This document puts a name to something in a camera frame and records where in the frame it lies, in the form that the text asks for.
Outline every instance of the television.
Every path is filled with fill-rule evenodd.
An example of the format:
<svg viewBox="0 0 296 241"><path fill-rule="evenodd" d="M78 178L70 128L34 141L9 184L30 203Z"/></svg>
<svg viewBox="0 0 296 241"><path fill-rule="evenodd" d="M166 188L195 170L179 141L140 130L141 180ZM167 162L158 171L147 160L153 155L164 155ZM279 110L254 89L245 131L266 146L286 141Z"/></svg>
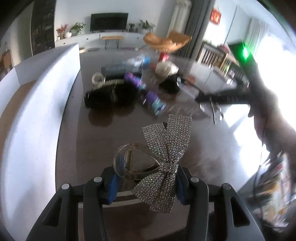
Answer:
<svg viewBox="0 0 296 241"><path fill-rule="evenodd" d="M128 13L108 12L91 15L90 31L126 30Z"/></svg>

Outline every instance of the orange chair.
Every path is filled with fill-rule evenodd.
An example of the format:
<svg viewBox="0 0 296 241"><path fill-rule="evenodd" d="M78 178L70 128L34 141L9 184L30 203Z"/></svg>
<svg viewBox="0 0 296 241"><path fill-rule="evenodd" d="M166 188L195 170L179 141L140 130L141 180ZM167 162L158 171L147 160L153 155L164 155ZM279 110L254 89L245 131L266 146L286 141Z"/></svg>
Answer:
<svg viewBox="0 0 296 241"><path fill-rule="evenodd" d="M151 48L163 53L171 53L186 45L192 37L172 30L168 38L160 38L154 33L147 33L143 40Z"/></svg>

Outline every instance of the table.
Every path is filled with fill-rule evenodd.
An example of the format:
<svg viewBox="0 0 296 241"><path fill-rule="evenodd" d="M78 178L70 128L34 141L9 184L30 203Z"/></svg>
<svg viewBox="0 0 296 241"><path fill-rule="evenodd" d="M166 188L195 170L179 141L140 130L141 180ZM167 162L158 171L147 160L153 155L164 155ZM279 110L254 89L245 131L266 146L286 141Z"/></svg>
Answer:
<svg viewBox="0 0 296 241"><path fill-rule="evenodd" d="M104 37L102 37L101 39L102 39L102 40L105 40L105 49L108 48L109 41L110 41L111 39L115 39L115 41L116 41L116 47L117 47L117 49L119 49L119 41L120 41L121 39L124 39L124 37L123 37L123 36L104 36Z"/></svg>
<svg viewBox="0 0 296 241"><path fill-rule="evenodd" d="M141 103L106 112L87 109L84 105L83 94L91 89L91 77L95 72L100 71L102 66L122 63L139 54L151 56L151 62L159 58L154 51L111 49L80 56L81 72L72 87L60 128L56 160L57 188L64 183L84 184L100 175L104 168L112 165L119 146L128 142L146 144L142 127L168 120L168 112L155 117ZM193 75L197 80L196 85L206 93L228 87L212 70L192 60L173 55L169 60L179 66L180 71ZM152 82L160 80L155 78L148 82L152 80L152 74L149 69L146 70L143 80L147 81L149 87L156 88ZM213 78L206 82L209 74ZM187 96L164 94L162 98L166 98L169 104L175 101L185 104ZM218 121L216 126L211 115L206 115L196 104L195 107L189 146L180 164L209 184L227 182L238 191L258 169L261 153L261 142L256 136L252 119L247 117L248 106L225 107L225 120ZM121 196L118 196L118 200L128 199L129 202L117 202L103 208L111 240L152 240L181 235L189 207L182 206L176 200L172 213L153 213L145 203L134 199L131 194L134 185L127 180L119 190Z"/></svg>

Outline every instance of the white cabinet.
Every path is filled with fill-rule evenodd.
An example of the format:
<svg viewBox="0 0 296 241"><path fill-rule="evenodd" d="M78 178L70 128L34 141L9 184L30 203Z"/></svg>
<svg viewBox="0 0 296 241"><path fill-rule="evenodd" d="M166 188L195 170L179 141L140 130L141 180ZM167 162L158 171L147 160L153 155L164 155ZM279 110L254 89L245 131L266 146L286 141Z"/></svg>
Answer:
<svg viewBox="0 0 296 241"><path fill-rule="evenodd" d="M137 34L137 33L129 33L125 35L125 46L127 47L143 47L145 45L145 42L143 40L144 35L143 34Z"/></svg>
<svg viewBox="0 0 296 241"><path fill-rule="evenodd" d="M123 36L124 40L120 41L121 47L137 47L140 48L145 45L143 41L143 34L126 33L126 32L104 32L96 34L82 34L68 39L61 39L55 42L56 47L79 43L79 47L86 49L100 47L104 48L105 40L101 39L104 36ZM108 48L115 48L115 40L110 40Z"/></svg>
<svg viewBox="0 0 296 241"><path fill-rule="evenodd" d="M79 47L97 47L100 45L100 34L83 34L55 42L56 47L79 43Z"/></svg>

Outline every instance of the hand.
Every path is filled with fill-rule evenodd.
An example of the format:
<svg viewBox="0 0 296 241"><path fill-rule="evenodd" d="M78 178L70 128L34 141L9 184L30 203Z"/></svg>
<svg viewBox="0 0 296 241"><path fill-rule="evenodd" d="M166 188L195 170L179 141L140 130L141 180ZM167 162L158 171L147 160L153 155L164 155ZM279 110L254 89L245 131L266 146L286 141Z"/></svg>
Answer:
<svg viewBox="0 0 296 241"><path fill-rule="evenodd" d="M277 155L288 153L292 176L296 177L296 131L283 118L277 104L277 97L266 89L261 100L251 102L249 117L254 116L254 128L258 138L266 145L266 149Z"/></svg>

